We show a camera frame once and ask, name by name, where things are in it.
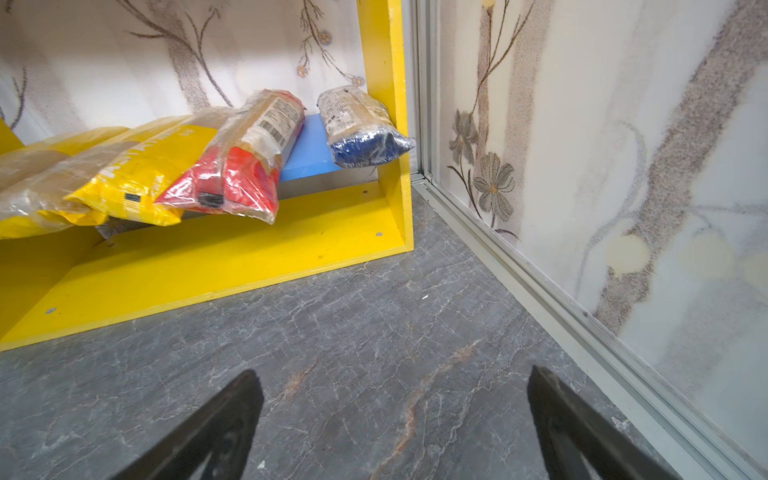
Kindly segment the red clear spaghetti bag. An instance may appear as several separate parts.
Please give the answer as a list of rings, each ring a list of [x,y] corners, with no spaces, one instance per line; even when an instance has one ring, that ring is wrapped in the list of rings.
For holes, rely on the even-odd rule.
[[[281,172],[305,118],[303,103],[290,92],[255,92],[233,111],[198,161],[155,202],[273,224]]]

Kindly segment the brown spaghetti pack bottom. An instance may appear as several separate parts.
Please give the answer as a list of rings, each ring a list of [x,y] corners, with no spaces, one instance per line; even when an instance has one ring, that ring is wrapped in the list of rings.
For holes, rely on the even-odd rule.
[[[65,197],[85,185],[121,153],[185,119],[170,116],[128,128],[125,133],[1,190],[1,238],[20,239],[72,226],[104,224],[108,215]]]

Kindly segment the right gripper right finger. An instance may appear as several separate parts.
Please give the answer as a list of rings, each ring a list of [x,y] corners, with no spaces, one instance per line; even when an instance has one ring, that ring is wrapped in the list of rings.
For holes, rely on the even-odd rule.
[[[554,372],[534,366],[527,383],[533,423],[551,479],[672,479]]]

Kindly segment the yellow spaghetti bag small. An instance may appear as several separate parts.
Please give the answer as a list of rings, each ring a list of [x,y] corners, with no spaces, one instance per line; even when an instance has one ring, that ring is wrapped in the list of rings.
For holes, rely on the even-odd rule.
[[[181,222],[183,210],[155,200],[203,154],[234,113],[211,107],[118,155],[65,197],[108,216],[156,226]]]

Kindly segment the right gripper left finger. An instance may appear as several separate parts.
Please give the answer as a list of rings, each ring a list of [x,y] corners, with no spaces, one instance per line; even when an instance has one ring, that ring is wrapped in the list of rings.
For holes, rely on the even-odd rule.
[[[245,470],[264,392],[244,370],[183,423],[114,475],[116,479],[240,479]]]

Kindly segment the clear white spaghetti bag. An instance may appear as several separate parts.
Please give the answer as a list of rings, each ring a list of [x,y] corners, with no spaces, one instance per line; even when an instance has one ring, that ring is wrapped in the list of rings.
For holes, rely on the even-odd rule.
[[[416,147],[393,124],[386,106],[353,85],[323,92],[317,107],[335,165],[344,169],[378,167]]]

